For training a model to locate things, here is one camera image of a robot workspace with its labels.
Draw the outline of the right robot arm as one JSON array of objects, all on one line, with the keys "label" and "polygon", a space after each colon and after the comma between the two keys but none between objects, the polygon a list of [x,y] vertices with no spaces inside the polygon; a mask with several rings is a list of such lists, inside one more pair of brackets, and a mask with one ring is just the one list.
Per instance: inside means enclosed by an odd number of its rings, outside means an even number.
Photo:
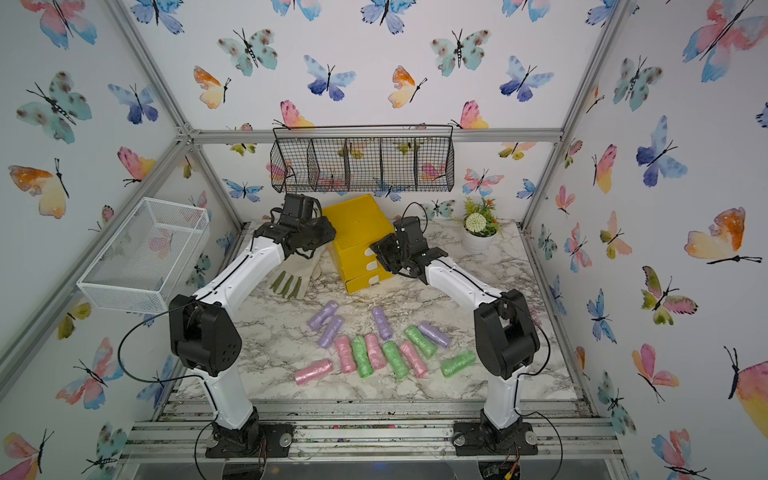
[{"label": "right robot arm", "polygon": [[502,291],[476,278],[449,254],[430,247],[415,216],[394,222],[394,231],[372,243],[377,261],[449,296],[473,314],[476,355],[487,373],[482,422],[502,432],[522,423],[521,379],[530,376],[540,339],[524,295]]}]

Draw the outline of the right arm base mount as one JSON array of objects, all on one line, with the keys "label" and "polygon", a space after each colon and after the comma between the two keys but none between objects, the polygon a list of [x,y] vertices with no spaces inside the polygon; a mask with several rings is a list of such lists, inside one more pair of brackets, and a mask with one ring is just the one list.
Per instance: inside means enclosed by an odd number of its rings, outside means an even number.
[{"label": "right arm base mount", "polygon": [[451,444],[459,457],[538,454],[538,439],[528,422],[518,419],[504,429],[496,428],[488,419],[454,422]]}]

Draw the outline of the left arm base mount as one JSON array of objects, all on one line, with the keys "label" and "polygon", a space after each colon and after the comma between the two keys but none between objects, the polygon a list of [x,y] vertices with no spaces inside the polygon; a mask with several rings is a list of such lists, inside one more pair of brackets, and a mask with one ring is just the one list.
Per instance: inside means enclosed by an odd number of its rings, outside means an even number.
[{"label": "left arm base mount", "polygon": [[287,458],[295,428],[288,423],[263,423],[253,411],[239,429],[228,429],[216,421],[207,442],[205,457],[211,459]]}]

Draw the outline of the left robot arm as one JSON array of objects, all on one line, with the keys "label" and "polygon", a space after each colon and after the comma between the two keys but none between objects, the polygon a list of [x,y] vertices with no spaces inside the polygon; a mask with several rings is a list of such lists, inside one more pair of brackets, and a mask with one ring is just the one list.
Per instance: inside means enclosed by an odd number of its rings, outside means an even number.
[{"label": "left robot arm", "polygon": [[194,294],[171,301],[172,353],[202,384],[218,426],[241,430],[254,411],[238,373],[242,339],[235,314],[286,259],[312,258],[335,234],[317,199],[287,194],[283,204],[270,212],[270,220],[253,232],[241,253],[213,280]]}]

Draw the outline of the yellow drawer cabinet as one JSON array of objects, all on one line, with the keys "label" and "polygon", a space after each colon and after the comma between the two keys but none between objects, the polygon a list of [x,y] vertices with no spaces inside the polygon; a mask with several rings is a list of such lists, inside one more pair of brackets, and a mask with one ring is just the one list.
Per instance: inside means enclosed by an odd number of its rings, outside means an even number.
[{"label": "yellow drawer cabinet", "polygon": [[393,233],[394,228],[370,194],[323,208],[323,215],[336,231],[328,250],[348,294],[393,277],[371,245]]}]

